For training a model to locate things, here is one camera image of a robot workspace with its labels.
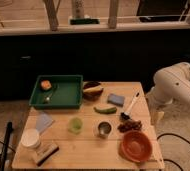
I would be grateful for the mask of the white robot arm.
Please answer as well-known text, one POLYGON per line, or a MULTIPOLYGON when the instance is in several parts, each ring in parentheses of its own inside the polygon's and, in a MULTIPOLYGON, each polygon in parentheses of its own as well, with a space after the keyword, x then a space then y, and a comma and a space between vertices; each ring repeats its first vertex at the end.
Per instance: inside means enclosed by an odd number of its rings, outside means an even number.
POLYGON ((190 107, 190 63, 180 62, 159 69, 153 76, 154 86, 146 94, 151 124, 164 116, 162 108, 178 100, 190 107))

